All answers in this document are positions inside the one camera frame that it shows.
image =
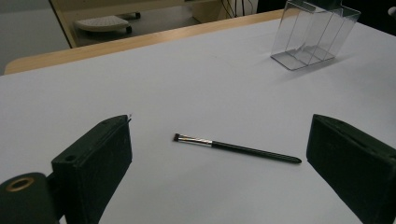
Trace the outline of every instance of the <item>wooden table edge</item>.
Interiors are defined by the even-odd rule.
[[[282,17],[282,13],[283,10],[281,9],[224,21],[202,23],[149,35],[124,38],[81,48],[65,49],[51,53],[19,58],[7,64],[5,75],[49,67],[62,63],[71,63],[83,59],[121,52],[128,49],[141,48],[148,45],[159,44],[189,36],[207,34],[220,30],[250,25],[257,22],[276,20]]]

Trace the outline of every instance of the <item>brush handle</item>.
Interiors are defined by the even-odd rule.
[[[234,145],[216,142],[216,141],[212,142],[212,147],[219,148],[219,149],[225,149],[225,150],[229,150],[229,151],[233,151],[233,152],[245,153],[245,154],[253,155],[253,156],[260,156],[260,157],[277,160],[277,161],[286,161],[286,162],[291,162],[291,163],[301,163],[302,162],[300,159],[298,159],[296,157],[277,154],[274,152],[262,151],[262,150],[249,148],[249,147],[239,147],[239,146],[234,146]]]

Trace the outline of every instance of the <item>acrylic organizer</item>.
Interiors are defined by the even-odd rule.
[[[289,0],[271,58],[289,70],[335,57],[361,13],[341,1]]]

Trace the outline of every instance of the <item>white table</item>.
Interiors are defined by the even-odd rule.
[[[356,24],[335,60],[269,58],[279,21],[0,77],[0,181],[51,173],[96,123],[132,113],[134,160],[101,223],[360,223],[306,161],[313,114],[396,147],[396,37]],[[175,133],[303,159],[175,143]]]

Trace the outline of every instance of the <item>clear plastic container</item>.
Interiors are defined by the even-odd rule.
[[[341,1],[289,0],[271,58],[289,70],[335,57],[361,13]]]

